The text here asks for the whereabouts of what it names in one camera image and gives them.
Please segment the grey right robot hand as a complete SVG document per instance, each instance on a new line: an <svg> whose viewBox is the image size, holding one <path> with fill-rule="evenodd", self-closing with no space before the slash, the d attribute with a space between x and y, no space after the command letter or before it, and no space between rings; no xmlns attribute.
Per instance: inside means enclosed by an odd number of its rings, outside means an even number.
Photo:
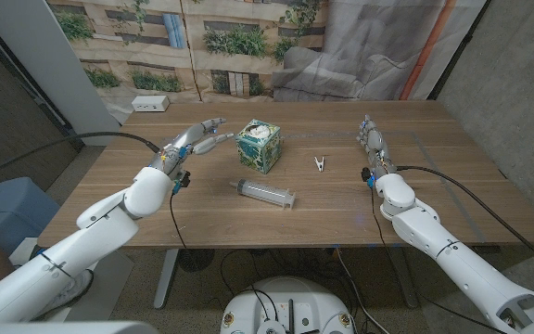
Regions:
<svg viewBox="0 0 534 334"><path fill-rule="evenodd" d="M387 142L375 122L368 115L364 116L356 139L366 152L370 171L375 179L397 172L390 157Z"/></svg>

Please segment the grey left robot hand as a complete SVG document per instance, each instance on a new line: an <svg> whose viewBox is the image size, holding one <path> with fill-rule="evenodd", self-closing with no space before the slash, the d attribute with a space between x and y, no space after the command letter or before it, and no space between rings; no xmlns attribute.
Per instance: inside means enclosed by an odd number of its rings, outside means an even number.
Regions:
<svg viewBox="0 0 534 334"><path fill-rule="evenodd" d="M224 118L215 118L196 123L179 135L154 155L149 166L164 172L175 181L182 171L183 164L190 155L203 155L213 150L219 143L234 136L233 133L211 136L217 132Z"/></svg>

